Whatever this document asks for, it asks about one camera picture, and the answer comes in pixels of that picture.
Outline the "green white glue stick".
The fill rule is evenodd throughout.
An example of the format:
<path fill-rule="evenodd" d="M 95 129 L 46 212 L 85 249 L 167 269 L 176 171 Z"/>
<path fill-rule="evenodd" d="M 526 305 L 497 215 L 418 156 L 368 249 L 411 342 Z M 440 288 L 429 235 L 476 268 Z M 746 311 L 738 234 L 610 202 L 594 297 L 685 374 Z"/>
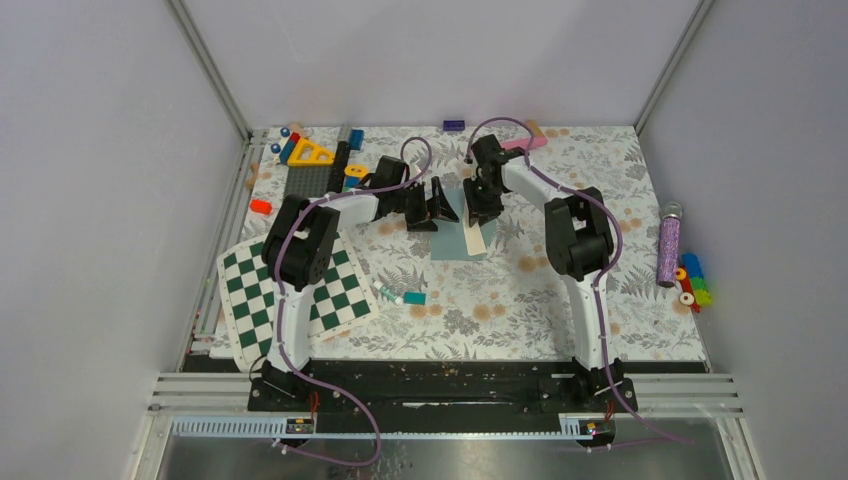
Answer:
<path fill-rule="evenodd" d="M 396 294 L 391 288 L 386 286 L 382 281 L 375 280 L 373 282 L 374 288 L 388 301 L 395 305 L 401 305 L 403 303 L 403 298 Z"/>

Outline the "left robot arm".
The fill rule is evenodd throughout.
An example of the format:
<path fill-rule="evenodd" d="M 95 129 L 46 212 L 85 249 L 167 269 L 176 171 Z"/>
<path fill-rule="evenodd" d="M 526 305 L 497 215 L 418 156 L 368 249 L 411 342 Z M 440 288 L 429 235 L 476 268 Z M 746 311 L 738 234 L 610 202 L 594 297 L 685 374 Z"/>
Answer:
<path fill-rule="evenodd" d="M 374 172 L 353 188 L 310 199 L 288 194 L 264 241 L 261 259 L 279 290 L 270 366 L 282 373 L 272 398 L 288 411 L 309 401 L 310 385 L 329 385 L 310 378 L 302 368 L 310 361 L 310 311 L 316 285 L 325 278 L 339 231 L 368 224 L 389 214 L 402 214 L 413 231 L 436 232 L 437 223 L 460 221 L 438 178 L 429 184 L 411 167 L 384 156 Z"/>

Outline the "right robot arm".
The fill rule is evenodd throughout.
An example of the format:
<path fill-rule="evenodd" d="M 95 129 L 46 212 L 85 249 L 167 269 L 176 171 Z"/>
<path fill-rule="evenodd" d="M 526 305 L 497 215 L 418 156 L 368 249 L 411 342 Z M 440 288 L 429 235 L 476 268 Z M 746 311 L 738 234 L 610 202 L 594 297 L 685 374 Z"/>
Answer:
<path fill-rule="evenodd" d="M 470 143 L 476 173 L 463 181 L 467 224 L 485 225 L 504 210 L 502 197 L 521 196 L 542 214 L 548 263 L 563 278 L 575 332 L 571 393 L 583 410 L 597 412 L 613 398 L 607 334 L 606 277 L 615 240 L 609 211 L 596 188 L 568 189 L 528 163 L 528 151 L 504 148 L 493 135 Z"/>

